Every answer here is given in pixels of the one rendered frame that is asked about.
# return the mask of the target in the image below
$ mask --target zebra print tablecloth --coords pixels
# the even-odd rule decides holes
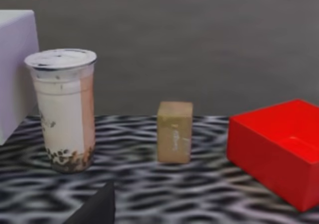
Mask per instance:
[[[156,118],[99,116],[94,164],[50,169],[38,117],[0,147],[0,224],[61,224],[110,180],[117,224],[317,224],[225,158],[227,118],[195,117],[192,161],[159,164]]]

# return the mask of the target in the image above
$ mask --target plastic cup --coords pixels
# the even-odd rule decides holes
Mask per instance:
[[[45,148],[58,172],[81,172],[92,163],[96,58],[92,51],[57,49],[25,59],[37,94]]]

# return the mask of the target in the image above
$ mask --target cup lid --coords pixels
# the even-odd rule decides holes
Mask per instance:
[[[59,70],[93,64],[96,58],[96,53],[93,51],[55,49],[29,55],[24,62],[36,70]]]

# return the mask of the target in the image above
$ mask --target open red container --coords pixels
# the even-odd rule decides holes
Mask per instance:
[[[231,117],[227,158],[299,211],[319,204],[319,107],[293,100]]]

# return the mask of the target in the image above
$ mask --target small brown box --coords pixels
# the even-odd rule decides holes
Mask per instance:
[[[190,161],[192,118],[192,103],[161,102],[158,111],[159,162]]]

